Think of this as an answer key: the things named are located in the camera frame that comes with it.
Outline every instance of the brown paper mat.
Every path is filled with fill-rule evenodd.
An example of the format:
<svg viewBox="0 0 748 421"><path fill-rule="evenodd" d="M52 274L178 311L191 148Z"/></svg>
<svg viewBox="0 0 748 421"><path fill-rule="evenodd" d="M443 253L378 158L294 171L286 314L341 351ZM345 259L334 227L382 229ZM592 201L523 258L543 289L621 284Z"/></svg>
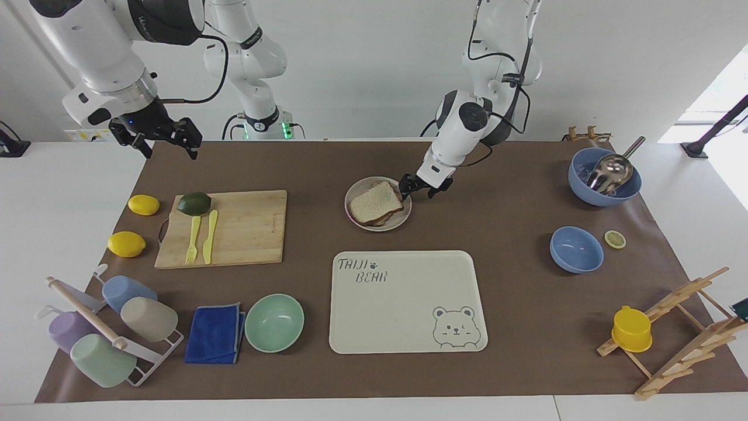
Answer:
<svg viewBox="0 0 748 421"><path fill-rule="evenodd" d="M159 144L133 194L168 202L156 216L123 212L116 230L141 233L148 247L133 259L106 252L105 278L124 274L153 288L160 301L178 311L178 329L185 334L198 306L241 301L247 310L267 294L291 294L304 307L304 332L281 354L262 354L243 339L239 361L232 366L186 365L181 345L139 388L99 388L58 352L36 402L633 393L645 380L642 373L622 352L603 358L595 349L610 338L613 314L621 305L647 309L688 279L640 197L603 209L571 192L569 160L590 145L497 146L484 163L459 169L448 192L431 201L424 191L416 194L404 225L371 233L346 217L347 189L372 175L399 179L403 172L415 172L425 143L206 142L197 161ZM288 190L283 263L153 268L156 235L176 194L282 189ZM623 250L604 245L599 270L572 276L548 252L551 233L563 225L580 226L597 238L615 229L628 245ZM333 257L344 250L411 249L461 249L472 255L491 337L488 347L476 353L335 354L328 344ZM722 266L714 262L715 270ZM88 291L100 296L98 282L92 281ZM703 324L710 322L697 299L685 306ZM110 309L102 318L129 334ZM640 354L650 371L696 331L684 316L671 312L654 324L653 334L654 345ZM748 390L748 379L729 349L715 353L664 392Z"/></svg>

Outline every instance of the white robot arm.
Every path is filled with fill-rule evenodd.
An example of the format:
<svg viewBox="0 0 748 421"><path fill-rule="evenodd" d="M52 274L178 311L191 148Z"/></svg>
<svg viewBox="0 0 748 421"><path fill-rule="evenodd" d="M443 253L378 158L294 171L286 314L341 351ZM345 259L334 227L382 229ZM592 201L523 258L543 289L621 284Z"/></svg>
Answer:
<svg viewBox="0 0 748 421"><path fill-rule="evenodd" d="M249 1L208 0L215 16L214 29L227 38L229 65L227 79L236 89L244 108L245 131L249 139L287 138L290 114L275 104L273 93L261 79L286 71L286 53L257 24ZM203 55L205 66L221 77L223 53L209 46Z"/></svg>
<svg viewBox="0 0 748 421"><path fill-rule="evenodd" d="M52 44L82 82L63 99L84 127L110 121L122 145L150 157L146 139L187 150L192 159L202 135L189 118L173 121L157 96L155 73L132 51L134 40L189 45L203 37L202 0L30 0Z"/></svg>
<svg viewBox="0 0 748 421"><path fill-rule="evenodd" d="M531 52L541 0L529 7L524 0L493 0L484 10L488 12L486 18L479 20L481 4L479 0L463 53L463 65L473 79L473 94L457 90L444 96L432 122L439 134L416 175L402 177L399 188L403 198L423 188L429 188L429 198L447 190L453 182L452 174L478 142L491 148L505 141L512 130L524 132L513 121L520 93L527 95L521 86L535 82L542 69ZM523 15L524 27L516 25ZM484 40L474 39L477 29ZM515 59L519 53L521 61ZM528 104L525 124L529 113Z"/></svg>

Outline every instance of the tray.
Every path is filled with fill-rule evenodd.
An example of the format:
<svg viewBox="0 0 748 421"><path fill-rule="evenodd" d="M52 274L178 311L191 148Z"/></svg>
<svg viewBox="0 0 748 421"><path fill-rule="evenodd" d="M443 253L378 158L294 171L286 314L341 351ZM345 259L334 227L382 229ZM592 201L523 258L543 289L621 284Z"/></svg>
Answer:
<svg viewBox="0 0 748 421"><path fill-rule="evenodd" d="M487 344L473 259L466 252L335 256L330 347L338 354L469 352Z"/></svg>

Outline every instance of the plate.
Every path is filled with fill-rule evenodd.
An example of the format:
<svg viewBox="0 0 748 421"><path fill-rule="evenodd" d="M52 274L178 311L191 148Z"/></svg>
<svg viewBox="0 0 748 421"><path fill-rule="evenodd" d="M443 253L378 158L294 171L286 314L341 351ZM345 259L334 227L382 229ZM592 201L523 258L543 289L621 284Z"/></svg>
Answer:
<svg viewBox="0 0 748 421"><path fill-rule="evenodd" d="M408 196L408 198L404 201L402 201L402 210L400 212L393 213L393 215L390 217L390 219L384 223L382 226L369 226L369 225L361 225L360 223L356 222L356 219L353 218L351 215L351 211L348 209L348 206L351 203L351 200L353 198L359 196L360 194L363 194L368 189L370 189L374 184L377 184L381 181L387 181L392 188L395 190L395 193L397 193L400 198L402 198L402 195L400 194L400 188L397 185L397 181L393 180L392 178L387 177L367 177L363 180L356 181L350 189L348 189L348 192L346 193L346 200L343 203L343 206L346 209L346 215L348 215L348 219L351 220L354 224L356 224L357 227L363 228L367 231L373 231L373 232L384 232L384 231L390 231L391 229L395 229L402 225L403 222L408 218L408 216L411 215L411 209L413 208L413 201L411 200L411 197Z"/></svg>

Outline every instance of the blue bowl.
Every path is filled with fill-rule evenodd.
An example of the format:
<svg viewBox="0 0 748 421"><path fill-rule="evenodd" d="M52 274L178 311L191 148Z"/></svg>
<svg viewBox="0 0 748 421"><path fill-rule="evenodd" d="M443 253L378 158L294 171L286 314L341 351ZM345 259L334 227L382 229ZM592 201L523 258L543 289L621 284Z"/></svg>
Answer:
<svg viewBox="0 0 748 421"><path fill-rule="evenodd" d="M571 191L579 199L590 205L607 207L626 202L639 194L639 190L642 189L642 177L636 168L634 168L634 175L631 176L631 179L620 186L614 196L600 194L585 184L586 176L592 172L600 158L613 153L602 148L586 148L577 152L571 159L571 165L568 166L568 185L571 186ZM580 174L585 176L584 180L582 180Z"/></svg>
<svg viewBox="0 0 748 421"><path fill-rule="evenodd" d="M603 247L587 231L575 226L558 228L551 237L551 257L571 273L592 272L603 264Z"/></svg>

